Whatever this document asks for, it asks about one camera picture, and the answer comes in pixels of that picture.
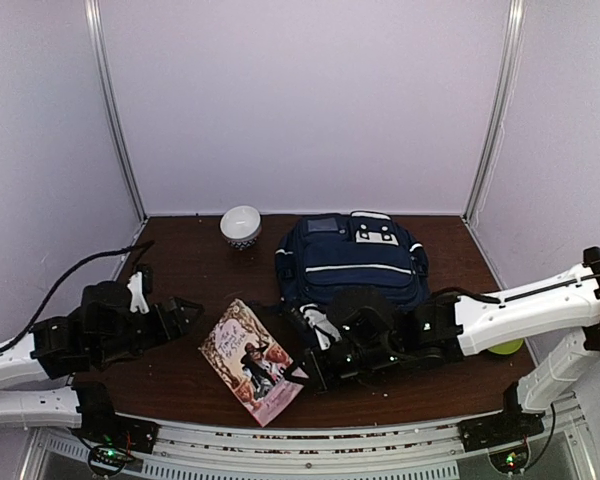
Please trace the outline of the navy blue student backpack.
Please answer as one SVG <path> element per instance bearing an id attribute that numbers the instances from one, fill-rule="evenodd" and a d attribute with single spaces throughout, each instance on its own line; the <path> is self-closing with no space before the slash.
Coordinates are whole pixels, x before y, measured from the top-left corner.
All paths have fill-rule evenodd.
<path id="1" fill-rule="evenodd" d="M 405 311 L 430 296 L 429 259 L 415 236 L 384 213 L 305 216 L 274 254 L 289 303 L 326 306 L 343 289 L 373 287 Z"/>

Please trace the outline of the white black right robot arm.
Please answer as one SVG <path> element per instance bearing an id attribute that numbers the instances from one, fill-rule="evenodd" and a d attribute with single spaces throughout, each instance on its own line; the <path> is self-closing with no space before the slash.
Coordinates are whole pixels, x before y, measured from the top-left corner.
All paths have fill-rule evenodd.
<path id="1" fill-rule="evenodd" d="M 556 276 L 518 288 L 476 294 L 447 288 L 404 312 L 375 288 L 338 292 L 319 322 L 307 326 L 328 348 L 294 359 L 284 377 L 322 391 L 362 373 L 399 365 L 437 368 L 495 346 L 550 331 L 567 335 L 504 393 L 493 419 L 499 440 L 515 440 L 593 365 L 600 362 L 600 248 Z"/>

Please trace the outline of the pink Shakespeare story book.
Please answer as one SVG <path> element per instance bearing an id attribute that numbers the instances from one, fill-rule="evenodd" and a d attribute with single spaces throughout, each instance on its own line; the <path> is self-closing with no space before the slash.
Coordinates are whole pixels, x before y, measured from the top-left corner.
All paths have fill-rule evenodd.
<path id="1" fill-rule="evenodd" d="M 199 351 L 261 427 L 270 424 L 304 386 L 283 378 L 293 360 L 253 310 L 234 299 Z"/>

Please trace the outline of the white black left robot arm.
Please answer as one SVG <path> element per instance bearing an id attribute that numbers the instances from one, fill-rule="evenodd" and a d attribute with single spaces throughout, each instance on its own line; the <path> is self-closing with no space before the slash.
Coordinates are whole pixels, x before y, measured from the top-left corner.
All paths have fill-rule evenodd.
<path id="1" fill-rule="evenodd" d="M 65 427 L 117 442 L 124 424 L 103 384 L 21 387 L 133 361 L 187 335 L 203 312 L 177 297 L 150 305 L 136 281 L 85 287 L 69 315 L 37 322 L 21 339 L 0 344 L 0 426 Z"/>

